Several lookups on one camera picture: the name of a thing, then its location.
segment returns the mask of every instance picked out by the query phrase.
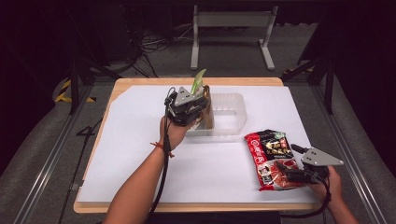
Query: white paper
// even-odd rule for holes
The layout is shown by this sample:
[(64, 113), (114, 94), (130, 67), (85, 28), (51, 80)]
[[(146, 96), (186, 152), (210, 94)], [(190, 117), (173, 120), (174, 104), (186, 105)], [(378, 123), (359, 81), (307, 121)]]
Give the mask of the white paper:
[[(171, 86), (132, 86), (109, 108), (99, 144), (77, 202), (109, 203), (159, 140), (164, 98)], [(241, 93), (247, 123), (236, 136), (186, 137), (169, 161), (161, 203), (315, 203), (308, 188), (259, 191), (244, 136), (271, 129), (290, 144), (310, 147), (287, 87), (211, 86), (213, 93)], [(300, 166), (301, 155), (294, 153)]]

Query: wooden table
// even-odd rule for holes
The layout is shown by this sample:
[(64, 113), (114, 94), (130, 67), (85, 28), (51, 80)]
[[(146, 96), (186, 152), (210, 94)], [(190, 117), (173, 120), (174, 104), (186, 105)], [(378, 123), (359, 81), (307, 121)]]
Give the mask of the wooden table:
[[(119, 79), (110, 96), (109, 103), (104, 115), (104, 120), (100, 127), (98, 137), (93, 146), (92, 154), (87, 165), (83, 179), (85, 180), (87, 172), (92, 163), (100, 142), (103, 129), (109, 114), (109, 108), (117, 97), (122, 95), (132, 86), (151, 86), (151, 85), (191, 85), (193, 78), (122, 78)], [(282, 81), (277, 77), (205, 77), (204, 83), (209, 86), (275, 86), (282, 87)], [(82, 203), (76, 198), (74, 209), (77, 213), (105, 213), (109, 203)], [(305, 210), (318, 208), (318, 202), (315, 203), (159, 203), (157, 212), (210, 212), (210, 211), (262, 211), (262, 210)]]

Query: clear plastic container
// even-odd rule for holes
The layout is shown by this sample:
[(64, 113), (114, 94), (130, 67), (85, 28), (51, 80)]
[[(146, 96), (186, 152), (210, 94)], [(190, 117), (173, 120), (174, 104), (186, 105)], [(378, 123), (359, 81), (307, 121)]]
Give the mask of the clear plastic container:
[(238, 135), (247, 121), (247, 111), (242, 94), (211, 93), (214, 128), (205, 129), (203, 122), (194, 125), (186, 136)]

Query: forearm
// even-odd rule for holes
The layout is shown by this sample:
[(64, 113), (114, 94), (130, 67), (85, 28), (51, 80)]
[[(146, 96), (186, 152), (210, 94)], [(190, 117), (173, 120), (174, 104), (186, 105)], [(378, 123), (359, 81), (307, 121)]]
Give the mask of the forearm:
[(117, 192), (104, 223), (143, 223), (163, 169), (163, 150), (155, 147)]
[(336, 224), (359, 223), (342, 199), (331, 202), (329, 204), (329, 211)]

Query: red string bracelet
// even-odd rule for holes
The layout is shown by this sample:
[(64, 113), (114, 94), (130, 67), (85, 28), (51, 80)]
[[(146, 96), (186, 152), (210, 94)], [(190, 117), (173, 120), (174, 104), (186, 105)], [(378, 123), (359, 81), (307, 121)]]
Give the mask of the red string bracelet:
[[(161, 143), (155, 142), (155, 143), (150, 143), (150, 144), (154, 145), (155, 147), (160, 147), (160, 148), (163, 149), (163, 144), (161, 144)], [(168, 156), (169, 156), (170, 158), (174, 158), (174, 157), (175, 157), (175, 155), (172, 154), (171, 151), (168, 152)]]

